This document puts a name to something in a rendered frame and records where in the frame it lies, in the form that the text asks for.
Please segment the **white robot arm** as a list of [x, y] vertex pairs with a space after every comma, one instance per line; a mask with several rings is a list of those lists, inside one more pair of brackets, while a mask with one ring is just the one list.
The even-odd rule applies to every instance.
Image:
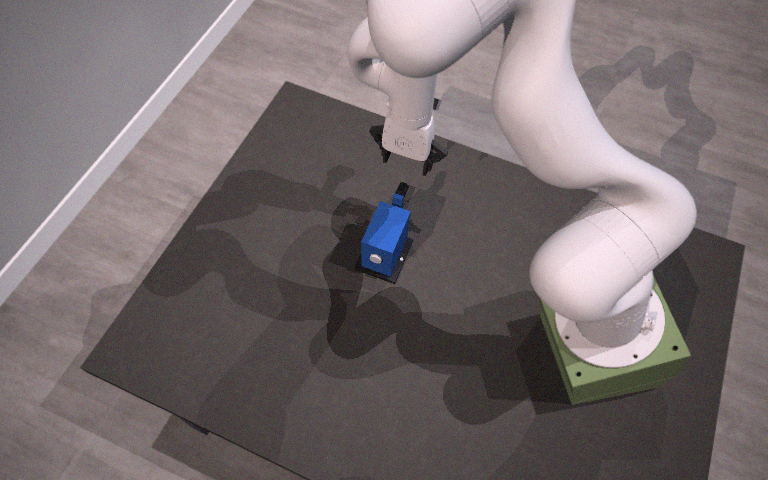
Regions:
[[580, 359], [621, 368], [649, 356], [665, 326], [652, 270], [690, 235], [696, 206], [683, 184], [623, 149], [598, 120], [571, 59], [576, 0], [365, 1], [350, 67], [389, 96], [389, 115], [404, 128], [430, 121], [442, 101], [437, 74], [503, 23], [492, 91], [500, 129], [540, 180], [601, 187], [536, 251], [531, 284]]

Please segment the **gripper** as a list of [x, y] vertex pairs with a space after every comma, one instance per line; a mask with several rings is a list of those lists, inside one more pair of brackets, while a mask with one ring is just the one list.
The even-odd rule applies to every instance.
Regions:
[[434, 140], [433, 116], [424, 126], [404, 128], [393, 122], [388, 110], [384, 125], [372, 126], [369, 132], [382, 150], [381, 156], [383, 156], [384, 163], [387, 163], [391, 152], [414, 160], [425, 161], [423, 176], [431, 171], [432, 163], [439, 162], [448, 154], [448, 150]]

